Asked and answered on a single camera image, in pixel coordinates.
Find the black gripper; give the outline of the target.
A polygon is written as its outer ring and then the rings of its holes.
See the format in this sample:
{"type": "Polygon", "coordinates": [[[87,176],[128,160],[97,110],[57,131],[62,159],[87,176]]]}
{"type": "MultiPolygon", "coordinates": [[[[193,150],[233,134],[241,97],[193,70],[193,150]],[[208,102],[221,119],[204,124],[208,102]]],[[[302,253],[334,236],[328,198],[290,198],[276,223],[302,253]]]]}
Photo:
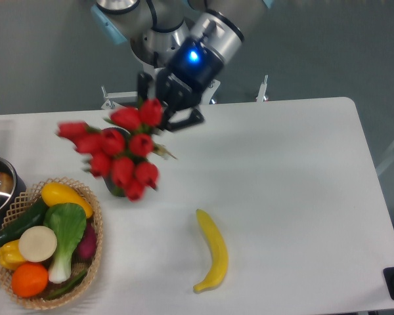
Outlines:
{"type": "MultiPolygon", "coordinates": [[[[192,37],[185,39],[166,67],[156,76],[156,98],[170,108],[193,108],[185,117],[178,119],[175,115],[183,114],[183,111],[165,109],[160,123],[161,131],[181,131],[205,122],[200,107],[196,105],[200,103],[204,91],[223,67],[223,61],[201,41],[192,37]]],[[[148,99],[151,84],[150,74],[137,74],[139,100],[148,99]]]]}

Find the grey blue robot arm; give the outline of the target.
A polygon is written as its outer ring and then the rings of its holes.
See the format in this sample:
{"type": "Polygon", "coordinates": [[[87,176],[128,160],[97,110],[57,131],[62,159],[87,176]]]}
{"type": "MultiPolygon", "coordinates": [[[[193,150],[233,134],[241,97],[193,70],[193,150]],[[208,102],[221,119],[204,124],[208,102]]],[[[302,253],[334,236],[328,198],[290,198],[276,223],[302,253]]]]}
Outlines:
{"type": "Polygon", "coordinates": [[[137,92],[150,84],[164,113],[161,131],[204,122],[204,93],[232,60],[272,1],[95,1],[91,14],[115,44],[128,41],[144,71],[137,92]]]}

